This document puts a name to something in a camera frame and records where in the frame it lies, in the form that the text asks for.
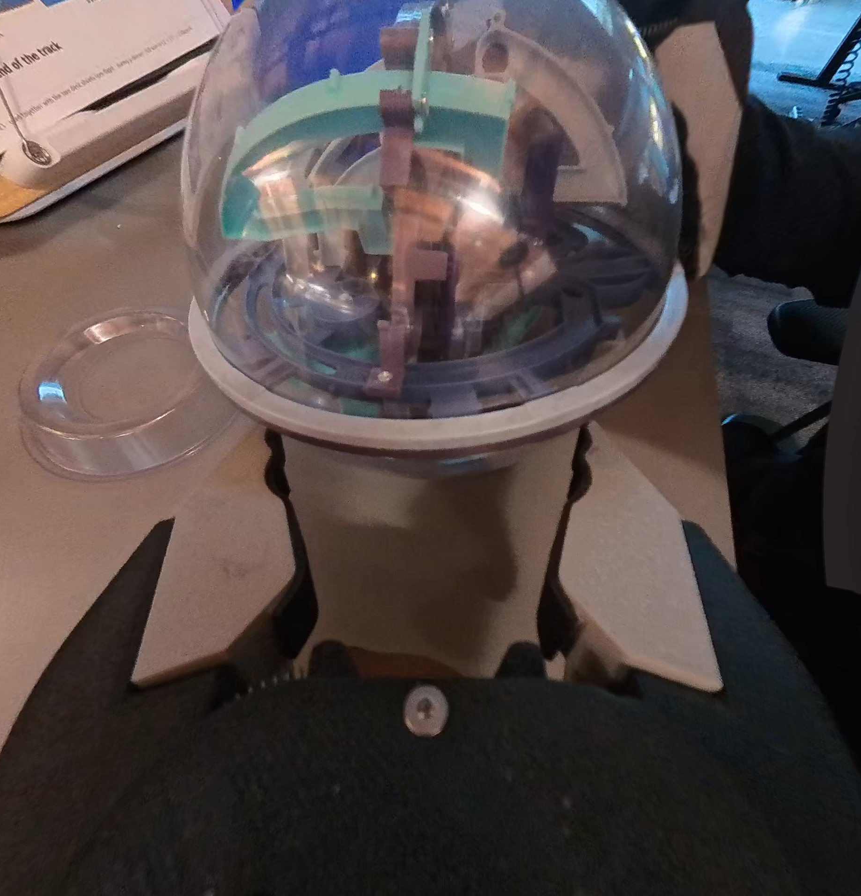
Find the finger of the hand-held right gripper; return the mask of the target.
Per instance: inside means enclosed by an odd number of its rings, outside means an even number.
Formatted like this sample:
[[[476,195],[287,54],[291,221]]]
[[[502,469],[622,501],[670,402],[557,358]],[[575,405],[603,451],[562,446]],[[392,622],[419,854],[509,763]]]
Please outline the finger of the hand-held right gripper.
[[[742,101],[714,21],[677,26],[660,42],[655,60],[679,135],[679,257],[695,282],[709,272],[721,235]]]

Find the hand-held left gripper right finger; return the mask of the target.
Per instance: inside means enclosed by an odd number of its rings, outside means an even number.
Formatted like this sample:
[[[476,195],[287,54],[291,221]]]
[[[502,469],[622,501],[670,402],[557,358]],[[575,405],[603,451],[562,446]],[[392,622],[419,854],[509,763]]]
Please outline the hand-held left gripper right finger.
[[[562,678],[642,673],[702,693],[723,680],[684,522],[597,426],[583,427],[540,596],[540,646]]]

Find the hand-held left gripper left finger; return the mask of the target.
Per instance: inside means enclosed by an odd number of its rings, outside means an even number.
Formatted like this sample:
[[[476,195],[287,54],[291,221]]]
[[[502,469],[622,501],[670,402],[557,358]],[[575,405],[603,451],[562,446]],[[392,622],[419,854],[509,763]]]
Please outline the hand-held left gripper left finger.
[[[133,667],[163,686],[225,668],[290,668],[317,622],[280,436],[253,429],[179,506]]]

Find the clear plastic ring stand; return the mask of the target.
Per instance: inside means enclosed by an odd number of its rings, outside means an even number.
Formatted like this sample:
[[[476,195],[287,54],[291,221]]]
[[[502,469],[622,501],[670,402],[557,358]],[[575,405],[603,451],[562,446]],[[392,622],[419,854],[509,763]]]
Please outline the clear plastic ring stand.
[[[107,482],[199,454],[240,419],[206,375],[177,308],[120,308],[79,322],[18,386],[19,433],[58,476]]]

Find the clear plastic maze ball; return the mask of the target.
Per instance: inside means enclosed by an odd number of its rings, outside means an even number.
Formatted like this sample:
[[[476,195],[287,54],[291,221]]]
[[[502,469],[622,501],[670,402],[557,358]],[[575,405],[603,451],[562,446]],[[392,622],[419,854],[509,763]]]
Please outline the clear plastic maze ball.
[[[244,2],[181,187],[198,363],[340,453],[580,427],[686,316],[679,141],[619,2]]]

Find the person's right forearm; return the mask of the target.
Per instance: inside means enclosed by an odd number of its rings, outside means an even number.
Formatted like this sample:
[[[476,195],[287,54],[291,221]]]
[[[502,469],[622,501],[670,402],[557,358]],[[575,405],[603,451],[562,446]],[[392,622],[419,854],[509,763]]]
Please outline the person's right forearm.
[[[861,126],[819,127],[750,94],[714,265],[849,307],[861,273]]]

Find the black office chair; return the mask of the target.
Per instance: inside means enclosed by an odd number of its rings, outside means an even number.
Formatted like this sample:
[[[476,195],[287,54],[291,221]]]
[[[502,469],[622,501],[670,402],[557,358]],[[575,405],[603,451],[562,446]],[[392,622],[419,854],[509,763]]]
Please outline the black office chair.
[[[730,505],[807,500],[861,473],[861,311],[783,301],[754,328],[732,327],[752,346],[720,346],[729,403],[722,424]]]

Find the printed instruction sheet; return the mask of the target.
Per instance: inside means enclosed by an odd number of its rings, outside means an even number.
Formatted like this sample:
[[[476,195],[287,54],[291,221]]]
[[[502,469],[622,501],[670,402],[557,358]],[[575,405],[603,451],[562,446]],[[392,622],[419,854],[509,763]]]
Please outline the printed instruction sheet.
[[[0,155],[200,48],[232,2],[0,2]]]

